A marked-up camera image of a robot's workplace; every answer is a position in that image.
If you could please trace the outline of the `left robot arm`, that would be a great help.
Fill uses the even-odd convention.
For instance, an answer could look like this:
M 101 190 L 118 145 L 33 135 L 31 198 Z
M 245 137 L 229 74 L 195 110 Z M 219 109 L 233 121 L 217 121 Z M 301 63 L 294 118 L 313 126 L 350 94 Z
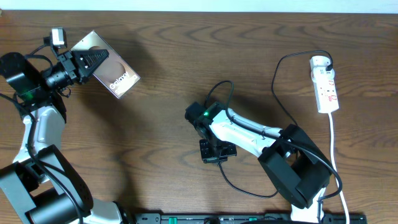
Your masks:
M 1 169 L 1 190 L 23 223 L 134 223 L 116 202 L 92 197 L 77 171 L 60 152 L 66 124 L 63 91 L 83 84 L 104 62 L 107 50 L 66 51 L 42 72 L 34 54 L 1 57 L 1 75 L 15 89 L 9 99 L 25 125 L 21 148 Z

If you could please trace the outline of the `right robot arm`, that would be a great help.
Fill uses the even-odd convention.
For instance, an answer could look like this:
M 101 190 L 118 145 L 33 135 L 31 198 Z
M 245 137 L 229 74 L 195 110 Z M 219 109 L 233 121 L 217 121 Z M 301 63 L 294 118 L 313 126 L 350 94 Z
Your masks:
M 240 147 L 257 157 L 277 192 L 291 204 L 293 221 L 323 221 L 321 197 L 330 182 L 331 163 L 303 129 L 294 124 L 285 129 L 264 126 L 221 103 L 207 108 L 194 102 L 185 119 L 201 137 L 204 163 L 220 165 Z

